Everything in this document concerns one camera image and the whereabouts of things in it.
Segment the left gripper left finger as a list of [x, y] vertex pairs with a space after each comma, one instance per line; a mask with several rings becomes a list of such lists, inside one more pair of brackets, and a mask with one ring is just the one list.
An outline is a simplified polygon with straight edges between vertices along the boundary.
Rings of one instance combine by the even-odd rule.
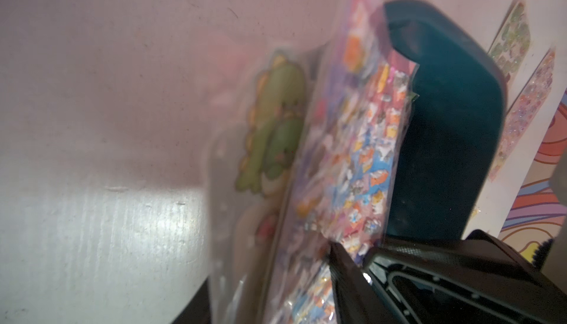
[[211, 324], [211, 305], [207, 278], [195, 296], [171, 322], [172, 324]]

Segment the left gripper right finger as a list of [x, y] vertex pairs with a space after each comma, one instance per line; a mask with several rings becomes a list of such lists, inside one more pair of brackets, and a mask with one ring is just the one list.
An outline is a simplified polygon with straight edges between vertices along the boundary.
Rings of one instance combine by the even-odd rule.
[[390, 312], [342, 244], [329, 243], [337, 323], [390, 323]]

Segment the white animal sticker sheet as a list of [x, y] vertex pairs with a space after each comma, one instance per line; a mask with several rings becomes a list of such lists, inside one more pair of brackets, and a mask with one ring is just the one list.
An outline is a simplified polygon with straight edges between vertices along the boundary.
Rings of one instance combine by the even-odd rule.
[[530, 48], [531, 34], [527, 1], [513, 0], [488, 54], [501, 70], [510, 87]]

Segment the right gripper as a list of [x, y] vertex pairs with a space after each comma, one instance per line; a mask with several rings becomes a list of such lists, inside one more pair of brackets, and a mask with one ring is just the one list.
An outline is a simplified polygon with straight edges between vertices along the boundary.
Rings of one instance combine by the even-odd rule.
[[566, 322], [566, 294], [479, 229], [464, 240], [386, 238], [363, 268], [399, 323]]

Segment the teal storage box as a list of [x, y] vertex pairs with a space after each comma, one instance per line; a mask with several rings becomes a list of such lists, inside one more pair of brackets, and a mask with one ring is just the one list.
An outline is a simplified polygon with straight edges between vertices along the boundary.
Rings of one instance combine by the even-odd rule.
[[506, 83], [489, 55], [429, 3], [385, 5], [393, 48], [417, 65], [386, 233], [462, 236], [498, 148]]

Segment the pink sticker sheet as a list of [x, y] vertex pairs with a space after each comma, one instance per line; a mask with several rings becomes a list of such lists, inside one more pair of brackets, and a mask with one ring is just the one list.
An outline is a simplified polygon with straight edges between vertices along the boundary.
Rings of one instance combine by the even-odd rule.
[[517, 147], [552, 89], [556, 49], [552, 47], [539, 63], [508, 111], [499, 147], [488, 179], [493, 182]]

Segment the red blue sticker sheet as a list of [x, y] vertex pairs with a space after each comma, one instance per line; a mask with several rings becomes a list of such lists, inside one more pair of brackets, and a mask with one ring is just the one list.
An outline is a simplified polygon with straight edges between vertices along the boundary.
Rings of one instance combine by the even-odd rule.
[[260, 323], [334, 323], [330, 242], [355, 263], [382, 239], [414, 63], [383, 0], [345, 0], [317, 74], [273, 245]]

